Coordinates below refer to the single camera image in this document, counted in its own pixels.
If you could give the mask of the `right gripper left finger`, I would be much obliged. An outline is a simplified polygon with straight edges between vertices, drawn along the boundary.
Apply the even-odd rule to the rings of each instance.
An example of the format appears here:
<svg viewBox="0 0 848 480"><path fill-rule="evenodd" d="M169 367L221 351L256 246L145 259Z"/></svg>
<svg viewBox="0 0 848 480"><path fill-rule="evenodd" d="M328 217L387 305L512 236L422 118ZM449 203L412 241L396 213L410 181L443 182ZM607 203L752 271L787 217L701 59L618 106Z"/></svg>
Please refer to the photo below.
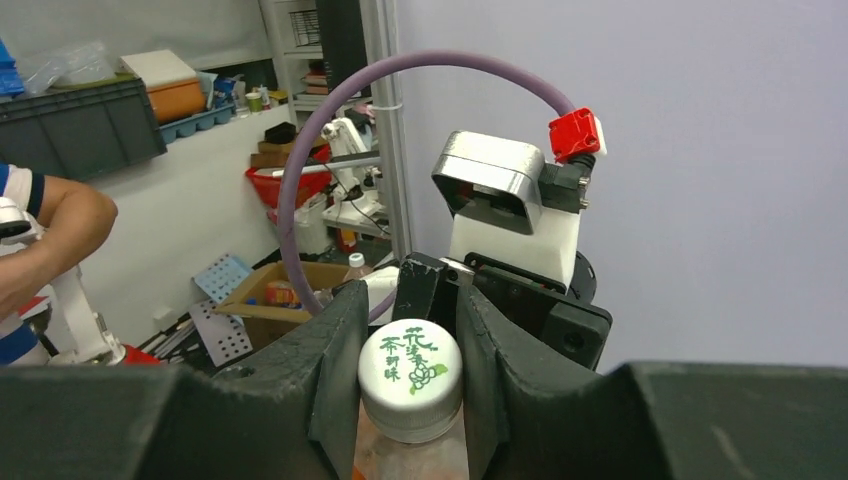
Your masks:
<svg viewBox="0 0 848 480"><path fill-rule="evenodd" d="M5 479L348 479L368 292L208 377L184 366L1 372Z"/></svg>

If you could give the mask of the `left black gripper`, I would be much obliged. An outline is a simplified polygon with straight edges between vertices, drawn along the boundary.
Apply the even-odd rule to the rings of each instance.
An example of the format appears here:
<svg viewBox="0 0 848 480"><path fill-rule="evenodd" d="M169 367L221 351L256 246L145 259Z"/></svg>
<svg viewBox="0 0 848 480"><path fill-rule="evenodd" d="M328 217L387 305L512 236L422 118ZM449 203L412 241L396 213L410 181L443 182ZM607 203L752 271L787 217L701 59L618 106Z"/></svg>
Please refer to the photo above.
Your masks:
<svg viewBox="0 0 848 480"><path fill-rule="evenodd" d="M475 287L508 320L566 358L597 368L613 317L592 304L597 277L581 253L569 286L476 253L462 261L412 253L400 263L391 319L429 320L454 334L462 286Z"/></svg>

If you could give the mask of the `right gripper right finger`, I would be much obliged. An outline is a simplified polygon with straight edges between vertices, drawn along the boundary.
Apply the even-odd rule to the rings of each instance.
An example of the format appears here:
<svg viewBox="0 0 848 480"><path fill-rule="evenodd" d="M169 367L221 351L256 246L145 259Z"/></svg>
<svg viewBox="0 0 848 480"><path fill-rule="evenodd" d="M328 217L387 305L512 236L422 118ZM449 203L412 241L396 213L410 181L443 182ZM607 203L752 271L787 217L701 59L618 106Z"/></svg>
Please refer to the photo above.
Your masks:
<svg viewBox="0 0 848 480"><path fill-rule="evenodd" d="M635 362L600 375L457 298L474 479L843 479L840 368Z"/></svg>

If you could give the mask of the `orange drink bottle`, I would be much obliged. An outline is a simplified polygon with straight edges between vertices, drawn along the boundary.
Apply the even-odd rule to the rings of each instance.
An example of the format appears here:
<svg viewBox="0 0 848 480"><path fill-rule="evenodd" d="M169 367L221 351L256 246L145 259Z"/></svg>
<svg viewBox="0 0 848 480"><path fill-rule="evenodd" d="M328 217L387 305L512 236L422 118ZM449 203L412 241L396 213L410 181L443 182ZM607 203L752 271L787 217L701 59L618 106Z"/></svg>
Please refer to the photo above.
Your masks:
<svg viewBox="0 0 848 480"><path fill-rule="evenodd" d="M392 321L358 362L357 479L466 479L463 360L454 337L422 319Z"/></svg>

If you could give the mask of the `person forearm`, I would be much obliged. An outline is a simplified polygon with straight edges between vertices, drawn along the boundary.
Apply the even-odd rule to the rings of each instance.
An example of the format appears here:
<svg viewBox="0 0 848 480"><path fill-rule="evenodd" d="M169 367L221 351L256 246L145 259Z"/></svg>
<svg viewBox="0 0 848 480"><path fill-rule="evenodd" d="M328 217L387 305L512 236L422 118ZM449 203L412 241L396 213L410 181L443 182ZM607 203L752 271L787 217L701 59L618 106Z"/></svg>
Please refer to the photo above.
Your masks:
<svg viewBox="0 0 848 480"><path fill-rule="evenodd" d="M48 176L37 221L41 240L1 257L1 316L9 316L43 287L94 253L112 231L118 209L94 188Z"/></svg>

